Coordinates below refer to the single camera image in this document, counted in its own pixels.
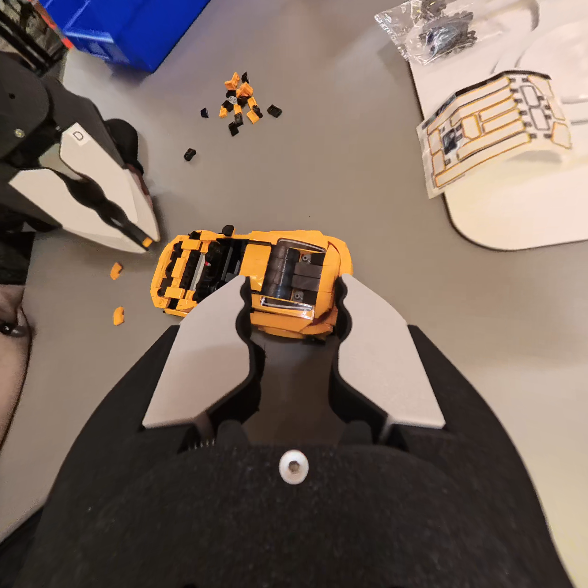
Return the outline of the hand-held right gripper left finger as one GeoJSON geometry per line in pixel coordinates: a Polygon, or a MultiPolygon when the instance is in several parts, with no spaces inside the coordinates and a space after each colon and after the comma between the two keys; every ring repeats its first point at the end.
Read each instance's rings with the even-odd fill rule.
{"type": "Polygon", "coordinates": [[[217,429],[259,408],[263,350],[252,339],[250,280],[238,276],[184,318],[150,404],[146,429],[194,424],[217,429]]]}

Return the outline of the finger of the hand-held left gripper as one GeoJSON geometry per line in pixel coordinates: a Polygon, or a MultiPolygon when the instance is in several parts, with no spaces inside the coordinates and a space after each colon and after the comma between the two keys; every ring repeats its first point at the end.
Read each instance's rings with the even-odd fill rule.
{"type": "Polygon", "coordinates": [[[151,246],[159,241],[155,213],[140,179],[118,164],[79,123],[62,134],[59,155],[74,173],[99,187],[104,200],[98,210],[107,220],[142,231],[153,240],[151,246]]]}
{"type": "Polygon", "coordinates": [[[96,210],[78,202],[55,171],[19,171],[8,185],[67,232],[118,251],[143,254],[148,250],[141,243],[149,236],[121,221],[105,220],[96,210]]]}

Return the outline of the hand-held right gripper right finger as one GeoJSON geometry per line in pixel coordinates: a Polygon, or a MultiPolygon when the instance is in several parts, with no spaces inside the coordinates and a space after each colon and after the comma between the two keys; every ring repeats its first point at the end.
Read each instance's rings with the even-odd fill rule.
{"type": "Polygon", "coordinates": [[[330,407],[344,423],[365,422],[372,437],[395,425],[441,430],[446,424],[402,315],[346,273],[335,284],[337,347],[330,407]]]}

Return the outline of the orange lego car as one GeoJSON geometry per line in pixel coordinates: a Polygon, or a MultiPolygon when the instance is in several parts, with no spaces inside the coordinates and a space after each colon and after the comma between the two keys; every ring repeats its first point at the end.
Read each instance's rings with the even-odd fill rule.
{"type": "Polygon", "coordinates": [[[154,271],[153,305],[184,318],[236,277],[251,287],[251,322],[258,330],[292,339],[325,339],[337,319],[336,281],[353,274],[347,244],[320,231],[253,231],[232,225],[219,233],[174,237],[154,271]]]}

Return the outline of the pile of orange black lego pieces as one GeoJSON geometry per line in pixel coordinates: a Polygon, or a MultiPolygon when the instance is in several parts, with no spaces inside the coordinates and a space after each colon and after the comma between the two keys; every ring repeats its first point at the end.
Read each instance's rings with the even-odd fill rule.
{"type": "Polygon", "coordinates": [[[234,72],[224,81],[224,100],[218,111],[219,119],[226,120],[230,136],[238,136],[246,122],[254,125],[264,116],[256,100],[248,71],[242,74],[234,72]]]}

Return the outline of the lego sticker sheet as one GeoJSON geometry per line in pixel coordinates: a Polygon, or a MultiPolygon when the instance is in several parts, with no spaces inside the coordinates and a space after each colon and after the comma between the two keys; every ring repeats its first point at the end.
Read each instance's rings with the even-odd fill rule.
{"type": "Polygon", "coordinates": [[[570,122],[551,76],[504,70],[454,92],[416,132],[429,199],[519,155],[567,160],[570,122]]]}

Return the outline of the clear bag of black lego pieces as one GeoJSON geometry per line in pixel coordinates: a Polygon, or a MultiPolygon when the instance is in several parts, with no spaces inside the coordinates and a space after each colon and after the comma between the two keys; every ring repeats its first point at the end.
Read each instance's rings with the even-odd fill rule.
{"type": "Polygon", "coordinates": [[[449,1],[406,1],[374,15],[400,55],[408,62],[428,65],[460,53],[478,40],[474,12],[449,8],[449,1]]]}

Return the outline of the black box with red edge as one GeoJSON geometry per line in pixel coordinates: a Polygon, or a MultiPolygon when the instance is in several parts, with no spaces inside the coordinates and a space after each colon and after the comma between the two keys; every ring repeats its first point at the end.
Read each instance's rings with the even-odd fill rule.
{"type": "Polygon", "coordinates": [[[1,1],[1,54],[39,77],[60,77],[72,47],[39,1],[1,1]]]}

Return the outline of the blue plastic bin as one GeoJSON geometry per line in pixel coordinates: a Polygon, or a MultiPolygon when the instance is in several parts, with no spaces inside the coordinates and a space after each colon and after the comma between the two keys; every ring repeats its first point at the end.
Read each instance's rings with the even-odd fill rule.
{"type": "Polygon", "coordinates": [[[41,1],[64,36],[106,63],[153,73],[209,1],[41,1]]]}

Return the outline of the white rounded paper sheet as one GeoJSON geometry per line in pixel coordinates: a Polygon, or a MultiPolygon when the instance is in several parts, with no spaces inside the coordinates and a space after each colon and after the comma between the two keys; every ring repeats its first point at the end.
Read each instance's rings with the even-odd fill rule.
{"type": "Polygon", "coordinates": [[[504,33],[463,53],[409,62],[423,120],[507,70],[550,77],[571,149],[513,149],[442,188],[453,227],[496,251],[587,240],[587,1],[496,1],[504,33]]]}

